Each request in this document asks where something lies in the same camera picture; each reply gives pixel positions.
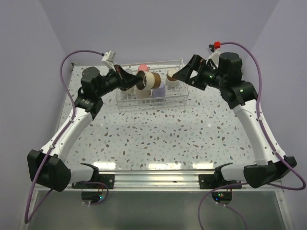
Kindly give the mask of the cream brown metal cup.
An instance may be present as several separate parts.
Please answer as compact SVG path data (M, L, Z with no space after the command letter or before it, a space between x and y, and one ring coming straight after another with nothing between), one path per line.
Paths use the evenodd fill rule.
M133 92L134 92L134 87L131 87L131 88L125 90L125 91L121 91L121 93L125 94L125 95L132 94Z

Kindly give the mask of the red plastic cup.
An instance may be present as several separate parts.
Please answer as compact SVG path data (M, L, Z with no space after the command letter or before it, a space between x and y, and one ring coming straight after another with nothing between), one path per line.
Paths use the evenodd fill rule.
M138 71L145 71L148 72L149 71L149 67L146 64L141 64L138 67Z

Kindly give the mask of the beige plastic cup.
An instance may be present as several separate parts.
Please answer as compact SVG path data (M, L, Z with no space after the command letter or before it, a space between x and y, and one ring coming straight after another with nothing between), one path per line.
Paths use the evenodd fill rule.
M151 90L142 89L139 90L136 88L136 97L137 99L147 99L151 96Z

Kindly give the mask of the purple plastic cup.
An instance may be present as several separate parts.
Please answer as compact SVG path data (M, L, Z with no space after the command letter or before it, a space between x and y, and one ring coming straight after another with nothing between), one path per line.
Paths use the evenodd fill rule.
M157 89L152 90L152 98L157 102L162 102L165 99L165 84L163 82Z

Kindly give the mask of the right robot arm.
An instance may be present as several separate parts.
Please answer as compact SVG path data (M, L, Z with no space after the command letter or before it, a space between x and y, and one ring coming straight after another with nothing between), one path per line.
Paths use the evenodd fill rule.
M262 111L256 108L258 94L252 83L242 80L242 59L237 53L222 53L216 68L210 61L193 55L173 78L200 90L208 86L218 89L251 143L254 164L228 163L216 167L213 181L217 187L225 188L230 182L244 181L258 188L283 178L290 171L288 166L297 165L294 157L287 157L281 150Z

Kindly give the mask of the left round controller board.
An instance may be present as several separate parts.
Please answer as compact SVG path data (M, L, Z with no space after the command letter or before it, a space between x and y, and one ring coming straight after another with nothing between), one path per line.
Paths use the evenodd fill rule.
M81 199L85 203L95 204L102 198L102 193L94 191L82 191Z

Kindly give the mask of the round controller board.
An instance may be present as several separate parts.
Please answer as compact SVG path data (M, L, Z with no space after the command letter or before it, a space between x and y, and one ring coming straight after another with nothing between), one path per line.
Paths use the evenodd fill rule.
M102 198L102 193L94 191L82 191L81 199L85 203L95 204Z
M233 198L232 192L212 192L211 193L214 202L228 205Z

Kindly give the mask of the right round controller board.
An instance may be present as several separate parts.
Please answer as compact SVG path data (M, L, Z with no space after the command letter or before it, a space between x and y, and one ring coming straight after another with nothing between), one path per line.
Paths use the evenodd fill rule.
M214 202L228 205L233 198L232 192L212 192L211 193Z

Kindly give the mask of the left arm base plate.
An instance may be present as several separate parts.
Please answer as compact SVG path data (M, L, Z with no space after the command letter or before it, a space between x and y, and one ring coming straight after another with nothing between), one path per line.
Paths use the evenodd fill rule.
M107 186L108 189L114 188L115 183L115 175L114 174L99 174L97 179L93 180L94 184L90 184L89 182L78 182L73 183L71 187L73 189L102 189L105 188L104 185Z

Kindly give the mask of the aluminium front rail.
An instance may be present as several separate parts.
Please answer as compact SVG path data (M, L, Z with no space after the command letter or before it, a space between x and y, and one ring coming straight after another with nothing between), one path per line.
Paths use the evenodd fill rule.
M198 175L201 173L214 173L214 170L175 170L175 171L100 171L82 165L70 172L56 172L43 170L36 179L30 176L39 189L53 189L57 192L73 189L71 185L78 182L89 182L98 178L99 174L114 174L115 183L113 189L106 185L102 189L78 189L84 191L199 191ZM249 185L243 185L242 189L249 189Z

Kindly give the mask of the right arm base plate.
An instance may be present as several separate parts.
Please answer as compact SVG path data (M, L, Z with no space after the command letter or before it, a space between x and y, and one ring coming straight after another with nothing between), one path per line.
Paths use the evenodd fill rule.
M240 181L226 181L224 179L217 179L213 172L201 173L198 175L200 189L215 189L218 187L241 189L242 183Z

